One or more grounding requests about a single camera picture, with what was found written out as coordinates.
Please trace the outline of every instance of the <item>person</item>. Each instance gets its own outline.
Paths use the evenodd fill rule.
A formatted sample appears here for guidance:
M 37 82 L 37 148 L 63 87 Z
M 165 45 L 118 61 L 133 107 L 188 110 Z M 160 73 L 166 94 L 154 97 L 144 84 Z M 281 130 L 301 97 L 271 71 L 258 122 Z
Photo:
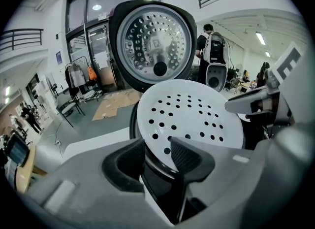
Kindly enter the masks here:
M 244 76 L 243 76 L 243 81 L 244 81 L 245 83 L 246 83 L 246 82 L 250 82 L 249 79 L 248 79 L 248 78 L 249 78 L 249 76 L 248 76 L 249 74 L 248 74 L 248 71 L 247 71 L 247 70 L 244 70 L 243 75 L 244 75 Z
M 34 105 L 34 116 L 35 116 L 36 119 L 41 120 L 39 112 L 38 112 L 37 105 Z
M 46 110 L 46 108 L 44 107 L 44 99 L 43 99 L 43 97 L 41 96 L 41 95 L 36 95 L 35 96 L 35 99 L 34 99 L 34 104 L 36 104 L 36 105 L 39 105 L 39 106 L 41 106 L 41 108 L 43 109 L 43 111 L 45 112 L 45 113 L 47 113 L 47 110 Z
M 25 107 L 23 102 L 20 103 L 20 107 L 22 109 L 21 117 L 29 123 L 36 133 L 39 133 L 41 128 L 35 120 L 34 112 L 31 109 Z
M 203 56 L 201 54 L 201 50 L 203 50 L 206 46 L 206 41 L 209 35 L 213 32 L 213 26 L 211 24 L 205 24 L 203 26 L 203 33 L 197 39 L 197 47 L 195 55 L 200 58 L 200 66 L 198 72 L 197 82 L 201 84 L 206 84 L 206 72 L 209 63 L 203 60 Z
M 256 88 L 266 85 L 265 71 L 266 71 L 266 65 L 264 63 L 262 67 L 260 68 L 260 72 L 257 74 L 257 78 L 256 78 L 257 87 Z
M 22 136 L 26 136 L 26 132 L 23 129 L 22 124 L 19 122 L 18 117 L 16 117 L 15 115 L 12 115 L 12 114 L 9 114 L 9 117 L 11 118 L 11 124 L 13 125 L 13 128 L 20 131 Z

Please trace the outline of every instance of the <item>backpack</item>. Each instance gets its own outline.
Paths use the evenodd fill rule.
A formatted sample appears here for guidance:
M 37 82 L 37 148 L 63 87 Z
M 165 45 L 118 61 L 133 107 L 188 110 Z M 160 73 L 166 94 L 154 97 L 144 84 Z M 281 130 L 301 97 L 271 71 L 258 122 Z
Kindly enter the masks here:
M 218 32 L 212 32 L 208 35 L 205 48 L 203 49 L 203 60 L 208 63 L 225 64 L 227 60 L 227 48 L 222 35 Z
M 91 67 L 88 67 L 88 73 L 89 73 L 89 79 L 90 80 L 96 80 L 97 75 Z

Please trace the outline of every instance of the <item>dark hair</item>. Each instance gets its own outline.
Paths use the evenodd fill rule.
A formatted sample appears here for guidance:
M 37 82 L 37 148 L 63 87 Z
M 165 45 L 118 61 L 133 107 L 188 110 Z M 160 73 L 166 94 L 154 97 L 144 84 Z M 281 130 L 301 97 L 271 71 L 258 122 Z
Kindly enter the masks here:
M 265 70 L 266 70 L 266 67 L 265 67 L 265 66 L 263 66 L 263 67 L 260 69 L 260 73 L 264 73 L 264 72 L 265 72 Z
M 205 31 L 213 31 L 213 26 L 212 26 L 211 24 L 205 24 L 205 25 L 203 26 L 203 29 L 204 29 Z
M 264 62 L 262 64 L 262 67 L 261 68 L 266 68 L 266 69 L 269 69 L 270 68 L 270 64 L 268 62 Z

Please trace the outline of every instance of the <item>cardboard sheet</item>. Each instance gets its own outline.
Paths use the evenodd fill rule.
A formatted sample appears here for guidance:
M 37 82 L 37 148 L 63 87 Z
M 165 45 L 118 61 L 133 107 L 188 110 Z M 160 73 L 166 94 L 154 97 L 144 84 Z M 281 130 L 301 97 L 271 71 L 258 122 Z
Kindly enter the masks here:
M 134 105 L 139 100 L 140 93 L 134 89 L 106 94 L 92 120 L 116 116 L 118 108 Z

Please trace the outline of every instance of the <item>poster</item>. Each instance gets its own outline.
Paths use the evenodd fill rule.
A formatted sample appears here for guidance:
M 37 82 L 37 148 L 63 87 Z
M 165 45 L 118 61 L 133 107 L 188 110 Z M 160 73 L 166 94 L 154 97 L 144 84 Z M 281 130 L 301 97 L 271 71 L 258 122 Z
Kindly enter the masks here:
M 58 65 L 61 65 L 63 63 L 63 60 L 61 59 L 60 51 L 56 53 L 56 58 L 57 58 Z

